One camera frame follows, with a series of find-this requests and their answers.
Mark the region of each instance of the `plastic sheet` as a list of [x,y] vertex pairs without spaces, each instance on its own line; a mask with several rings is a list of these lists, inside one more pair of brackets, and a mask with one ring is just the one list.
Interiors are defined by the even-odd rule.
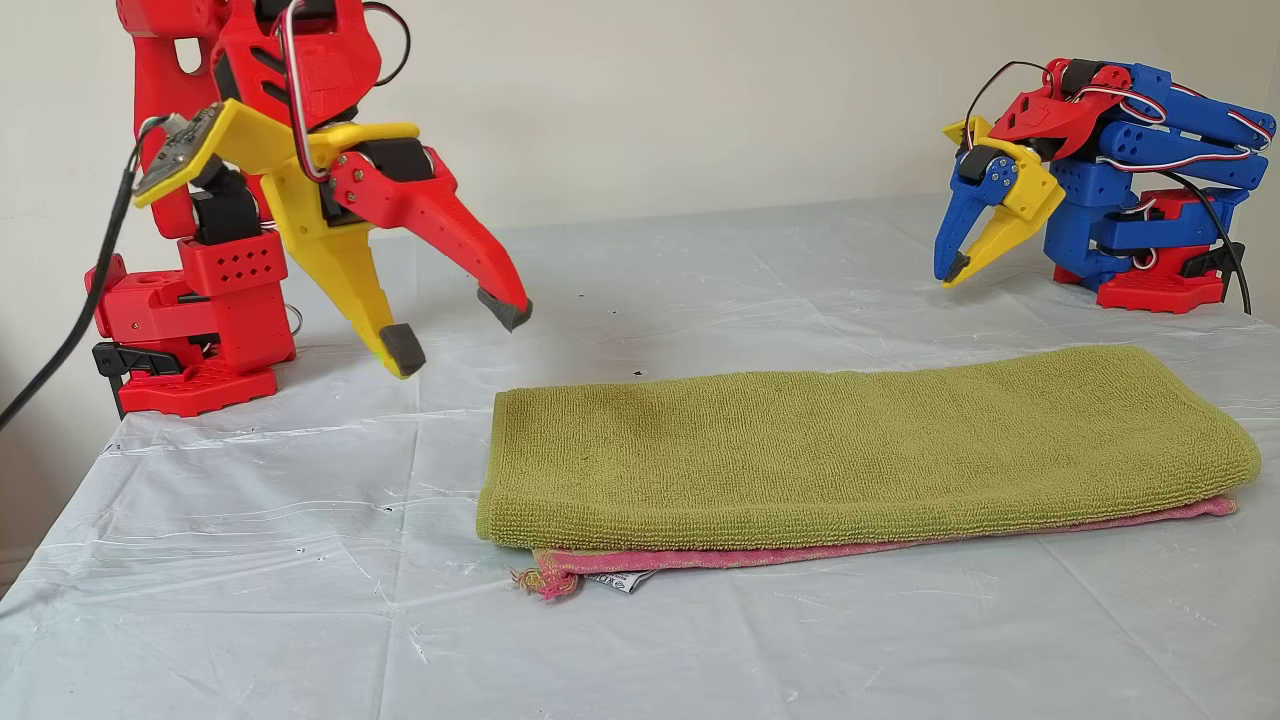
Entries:
[[[406,382],[296,273],[306,347],[282,392],[129,416],[0,602],[0,717],[1275,717],[1280,331],[1098,309],[1036,241],[945,291],[945,202],[504,232],[536,305],[511,336],[445,259],[381,241],[428,354]],[[1253,434],[1263,478],[1236,515],[666,571],[552,605],[511,582],[526,552],[475,537],[506,388],[1091,342],[1151,350]]]

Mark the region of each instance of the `wire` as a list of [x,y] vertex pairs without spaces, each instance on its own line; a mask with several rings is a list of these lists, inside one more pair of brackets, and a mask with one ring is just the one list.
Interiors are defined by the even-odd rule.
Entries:
[[289,331],[291,336],[298,337],[298,333],[302,332],[302,310],[298,310],[297,307],[294,307],[293,305],[289,305],[288,302],[284,304],[284,307],[287,310],[292,310],[293,314],[297,315],[297,318],[298,318],[298,327],[296,327],[292,331]]
[[1149,105],[1153,110],[1156,110],[1157,113],[1160,113],[1158,118],[1152,118],[1151,115],[1148,115],[1146,113],[1139,113],[1138,110],[1134,110],[1133,108],[1129,106],[1128,102],[1120,102],[1120,109],[1121,110],[1124,110],[1125,113],[1129,113],[1130,115],[1138,118],[1139,120],[1143,120],[1143,122],[1147,122],[1147,123],[1157,123],[1158,124],[1158,123],[1162,123],[1162,122],[1165,122],[1165,120],[1169,119],[1169,110],[1165,110],[1164,105],[1161,105],[1160,102],[1156,102],[1151,97],[1147,97],[1146,95],[1138,95],[1137,92],[1130,92],[1128,90],[1120,90],[1119,87],[1107,87],[1105,85],[1087,85],[1087,86],[1082,87],[1080,90],[1078,90],[1075,92],[1075,95],[1071,96],[1070,102],[1079,102],[1080,101],[1080,96],[1088,95],[1089,92],[1101,92],[1103,95],[1120,95],[1121,97],[1129,97],[1132,100],[1138,100],[1139,102]]
[[293,150],[298,156],[298,167],[314,183],[324,183],[329,170],[316,168],[311,160],[311,143],[307,141],[307,126],[302,108],[302,77],[298,74],[298,51],[294,46],[293,15],[306,6],[303,0],[289,0],[289,6],[280,13],[280,54],[284,55],[284,85],[289,90],[289,124],[293,126]]
[[1165,170],[1176,170],[1178,168],[1185,168],[1192,163],[1199,163],[1201,160],[1244,160],[1245,158],[1251,156],[1253,156],[1253,152],[1251,152],[1249,150],[1244,150],[1239,155],[1222,155],[1219,152],[1206,152],[1203,155],[1192,155],[1190,158],[1187,158],[1184,160],[1178,160],[1175,163],[1165,163],[1162,165],[1125,165],[1124,163],[1119,163],[1116,160],[1112,160],[1111,158],[1103,158],[1103,160],[1106,160],[1107,164],[1111,165],[1112,168],[1123,170],[1125,173],[1161,173]]
[[[1187,87],[1185,85],[1178,85],[1175,82],[1175,83],[1171,83],[1170,87],[1172,87],[1174,90],[1176,90],[1178,92],[1181,92],[1184,95],[1190,95],[1192,97],[1204,97],[1203,95],[1201,95],[1199,92],[1196,92],[1194,90]],[[1260,147],[1257,150],[1258,152],[1262,152],[1263,150],[1266,150],[1271,145],[1271,141],[1275,140],[1274,133],[1267,132],[1266,128],[1263,128],[1262,126],[1260,126],[1260,124],[1254,123],[1253,120],[1245,118],[1243,114],[1240,114],[1240,113],[1238,113],[1235,110],[1228,110],[1226,114],[1230,115],[1231,119],[1243,123],[1245,127],[1248,127],[1253,132],[1256,132],[1256,133],[1258,133],[1258,135],[1261,135],[1262,137],[1266,138],[1266,142],[1262,143],[1262,147]]]
[[410,51],[410,47],[413,45],[413,33],[410,32],[408,23],[404,22],[404,18],[402,18],[399,13],[397,13],[394,9],[392,9],[390,5],[388,5],[385,3],[372,3],[372,1],[369,1],[369,3],[364,4],[364,8],[365,8],[366,13],[369,10],[374,10],[375,13],[383,13],[384,15],[390,17],[393,20],[396,20],[397,23],[399,23],[401,29],[404,31],[404,54],[401,55],[401,61],[399,61],[398,65],[396,65],[396,69],[392,70],[392,74],[389,74],[389,76],[387,76],[387,77],[384,77],[384,78],[381,78],[381,79],[379,79],[378,82],[374,83],[374,87],[381,87],[381,86],[387,85],[388,82],[396,79],[396,76],[398,76],[399,72],[404,69],[404,64],[408,63],[408,51]]
[[1257,150],[1258,152],[1262,152],[1263,150],[1266,150],[1267,147],[1271,146],[1272,136],[1271,136],[1270,132],[1267,132],[1267,129],[1265,127],[1254,123],[1253,120],[1245,118],[1244,115],[1242,115],[1240,113],[1236,113],[1235,110],[1228,110],[1226,114],[1233,120],[1239,120],[1240,124],[1243,124],[1244,127],[1252,129],[1253,132],[1256,132],[1256,133],[1261,135],[1263,138],[1266,138],[1266,142],[1262,143],[1262,147],[1258,147],[1258,150]]
[[1171,83],[1169,83],[1169,86],[1172,87],[1174,90],[1176,90],[1178,92],[1183,92],[1183,94],[1190,95],[1193,97],[1204,97],[1203,95],[1201,95],[1199,92],[1196,92],[1194,90],[1187,87],[1185,85],[1178,85],[1176,82],[1171,82]]
[[1009,68],[1011,68],[1014,65],[1027,65],[1028,68],[1038,68],[1041,70],[1041,73],[1042,73],[1041,74],[1041,79],[1042,81],[1044,79],[1044,77],[1048,77],[1048,81],[1050,81],[1050,95],[1052,95],[1055,92],[1055,90],[1053,90],[1053,73],[1050,73],[1048,68],[1046,68],[1044,65],[1038,65],[1036,63],[1028,63],[1025,60],[1010,60],[1010,61],[1005,63],[1004,65],[1000,67],[998,70],[996,70],[996,74],[991,76],[991,79],[988,79],[982,86],[982,90],[978,91],[978,95],[973,96],[973,102],[970,102],[969,104],[969,109],[965,110],[965,114],[964,114],[964,128],[961,128],[964,131],[964,149],[965,150],[973,150],[973,128],[969,127],[969,123],[973,119],[973,109],[978,106],[978,100],[982,99],[982,94],[987,92],[987,88],[991,87],[991,85],[993,82],[996,82],[996,79],[998,79],[1000,76],[1005,74],[1005,70],[1007,70]]
[[1133,256],[1133,266],[1134,268],[1137,268],[1139,270],[1149,270],[1149,269],[1152,269],[1152,268],[1156,266],[1156,263],[1160,261],[1160,252],[1157,252],[1155,247],[1148,249],[1147,252],[1149,255],[1147,255],[1147,261],[1146,263],[1139,263],[1138,261],[1138,256],[1137,255]]
[[1222,219],[1217,217],[1217,211],[1213,210],[1213,205],[1210,202],[1208,196],[1204,195],[1204,191],[1201,190],[1199,186],[1178,173],[1162,170],[1160,174],[1192,191],[1196,195],[1196,199],[1201,201],[1201,205],[1204,206],[1204,211],[1208,213],[1208,218],[1213,220],[1213,227],[1217,228],[1217,234],[1222,237],[1222,245],[1226,247],[1226,254],[1231,256],[1231,264],[1235,265],[1235,274],[1240,277],[1240,302],[1244,305],[1244,314],[1252,315],[1253,304],[1249,302],[1249,281],[1244,278],[1244,264],[1240,261],[1240,254],[1235,250],[1235,245],[1231,243],[1231,236],[1226,234],[1226,228],[1222,227]]
[[1147,200],[1142,205],[1137,205],[1134,208],[1121,209],[1120,214],[1123,214],[1123,215],[1137,215],[1138,213],[1142,213],[1142,219],[1143,220],[1149,220],[1151,219],[1151,209],[1155,205],[1156,205],[1156,199],[1152,197],[1151,200]]
[[124,224],[124,215],[129,210],[133,178],[138,172],[142,158],[142,141],[146,140],[151,131],[160,127],[163,122],[164,118],[151,118],[142,123],[142,128],[138,131],[138,140],[133,143],[133,151],[129,152],[129,161],[124,165],[124,174],[120,177],[120,187],[115,192],[115,201],[111,204],[111,218],[106,222],[106,234],[102,237],[102,247],[97,254],[97,265],[93,266],[93,281],[90,283],[88,295],[84,297],[84,306],[81,307],[81,314],[76,318],[72,332],[68,333],[67,340],[58,347],[54,356],[36,373],[36,377],[31,378],[27,387],[22,388],[22,392],[9,402],[4,413],[0,413],[0,430],[18,415],[23,406],[40,392],[40,388],[45,387],[49,378],[54,377],[54,373],[63,366],[67,357],[79,345],[81,337],[88,329],[88,324],[93,322],[93,311],[97,310],[97,304],[106,290],[106,275],[111,266],[111,258],[115,255],[115,243],[120,238],[120,227]]

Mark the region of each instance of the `white wall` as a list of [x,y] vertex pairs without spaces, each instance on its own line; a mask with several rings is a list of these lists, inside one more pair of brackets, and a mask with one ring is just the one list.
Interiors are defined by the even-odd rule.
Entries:
[[[951,150],[937,128],[1006,59],[1140,60],[1245,105],[1280,73],[1274,0],[1221,0],[1212,13],[1192,0],[394,4],[417,31],[413,58],[364,119],[419,123],[497,227],[943,191]],[[79,309],[128,151],[133,72],[106,0],[6,12],[3,401]],[[396,33],[379,35],[394,55]],[[982,108],[996,114],[1036,82],[1011,72]],[[1276,187],[1263,195],[1280,197]],[[1257,234],[1263,286],[1256,249],[1271,238]],[[143,213],[120,249],[132,269],[177,266]],[[0,548],[38,541],[115,424],[88,363],[95,340],[0,436]]]
[[[1272,63],[1271,90],[1261,108],[1280,118],[1280,53]],[[1270,155],[1275,163],[1276,155]],[[1257,200],[1242,208],[1231,240],[1247,246],[1244,266],[1251,278],[1253,313],[1280,325],[1280,283],[1276,282],[1276,272],[1280,270],[1280,181],[1276,178],[1280,178],[1280,170],[1272,169],[1262,181],[1266,184],[1260,188]]]

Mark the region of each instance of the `red and white wire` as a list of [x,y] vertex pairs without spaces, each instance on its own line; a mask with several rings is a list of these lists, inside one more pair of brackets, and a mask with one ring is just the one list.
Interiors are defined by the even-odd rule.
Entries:
[[280,14],[280,46],[284,55],[285,85],[288,85],[289,124],[293,126],[293,147],[298,155],[298,165],[311,182],[323,183],[329,179],[329,170],[317,168],[311,159],[311,143],[307,141],[307,122],[302,106],[302,77],[298,73],[298,51],[293,36],[293,15],[305,6],[303,0],[289,0],[289,6]]
[[1263,150],[1266,150],[1267,147],[1271,146],[1272,135],[1270,132],[1267,132],[1266,128],[1263,128],[1258,123],[1254,123],[1253,120],[1245,118],[1240,113],[1236,113],[1235,110],[1228,110],[1226,114],[1231,119],[1239,120],[1244,127],[1252,129],[1253,132],[1256,132],[1256,133],[1258,133],[1258,135],[1261,135],[1262,137],[1266,138],[1266,142],[1262,143],[1262,147],[1258,147],[1258,150],[1257,150],[1258,152],[1262,152]]
[[1143,114],[1143,113],[1139,113],[1139,111],[1134,110],[1133,108],[1129,106],[1128,102],[1124,102],[1124,101],[1120,102],[1120,109],[1121,110],[1124,110],[1125,113],[1129,113],[1130,115],[1138,118],[1139,120],[1142,120],[1144,123],[1157,123],[1158,124],[1158,123],[1164,123],[1165,120],[1169,119],[1169,111],[1165,110],[1165,106],[1161,105],[1160,102],[1156,102],[1155,100],[1152,100],[1151,97],[1147,97],[1146,95],[1138,95],[1137,92],[1130,92],[1128,90],[1120,90],[1119,87],[1106,87],[1106,86],[1101,86],[1101,85],[1087,85],[1087,86],[1082,87],[1079,91],[1076,91],[1075,95],[1071,96],[1071,102],[1079,102],[1080,101],[1080,96],[1087,95],[1089,92],[1101,92],[1101,94],[1105,94],[1105,95],[1120,95],[1121,97],[1128,97],[1130,100],[1137,100],[1139,102],[1143,102],[1147,106],[1149,106],[1151,109],[1153,109],[1157,113],[1160,113],[1158,118],[1152,118],[1151,115],[1147,115],[1147,114]]
[[1142,213],[1142,219],[1143,220],[1149,220],[1151,219],[1151,209],[1155,205],[1156,205],[1156,199],[1152,197],[1151,200],[1147,200],[1142,205],[1138,205],[1138,206],[1134,206],[1134,208],[1129,208],[1129,209],[1125,209],[1125,210],[1120,210],[1120,213],[1125,214],[1125,215],[1137,215],[1138,213]]
[[1137,255],[1133,256],[1134,268],[1139,270],[1149,270],[1156,266],[1156,263],[1160,260],[1160,254],[1156,251],[1155,247],[1148,249],[1147,252],[1149,252],[1149,255],[1147,255],[1146,263],[1139,263],[1138,256]]
[[[1174,90],[1176,90],[1178,92],[1181,92],[1184,95],[1190,95],[1192,97],[1204,97],[1203,95],[1201,95],[1199,92],[1196,92],[1194,90],[1187,87],[1185,85],[1178,85],[1175,82],[1175,83],[1171,83],[1170,87],[1172,87]],[[1254,123],[1253,120],[1245,118],[1243,114],[1240,114],[1240,113],[1238,113],[1235,110],[1228,110],[1226,114],[1231,119],[1239,122],[1244,127],[1252,129],[1253,132],[1256,132],[1256,133],[1261,135],[1263,138],[1266,138],[1266,142],[1262,143],[1262,147],[1260,147],[1257,150],[1258,152],[1262,152],[1263,150],[1266,150],[1271,145],[1271,141],[1275,140],[1275,133],[1267,131],[1265,127],[1262,127],[1262,126]]]
[[1103,158],[1103,160],[1106,160],[1107,164],[1111,165],[1112,168],[1126,173],[1157,173],[1160,170],[1176,170],[1178,168],[1185,168],[1192,163],[1199,163],[1202,160],[1244,160],[1245,158],[1249,158],[1252,155],[1253,152],[1249,150],[1244,150],[1238,155],[1222,155],[1221,152],[1207,152],[1203,155],[1192,155],[1190,158],[1178,160],[1175,163],[1165,163],[1161,165],[1126,165],[1124,163],[1112,160],[1111,158]]

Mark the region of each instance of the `towel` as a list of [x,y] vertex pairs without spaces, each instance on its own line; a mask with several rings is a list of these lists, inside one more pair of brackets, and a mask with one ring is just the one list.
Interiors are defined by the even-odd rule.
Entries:
[[[1033,532],[1078,533],[1083,530],[1126,528],[1161,520],[1185,520],[1202,515],[1224,516],[1235,512],[1235,509],[1234,500],[1217,496],[1158,512],[1144,512],[1132,518],[1116,518],[1115,520],[1103,520],[1101,523],[1084,523]],[[536,592],[545,600],[556,600],[577,589],[579,578],[582,575],[657,571],[680,568],[759,568],[762,565],[782,565],[785,562],[800,562],[804,560],[868,555],[956,539],[963,538],[929,538],[782,550],[620,550],[612,552],[585,550],[575,552],[572,550],[541,548],[534,550],[534,561],[538,566],[524,573],[513,571],[512,579],[529,592]]]
[[1190,505],[1260,465],[1236,423],[1132,346],[516,389],[495,400],[476,529],[575,551],[1009,534]]

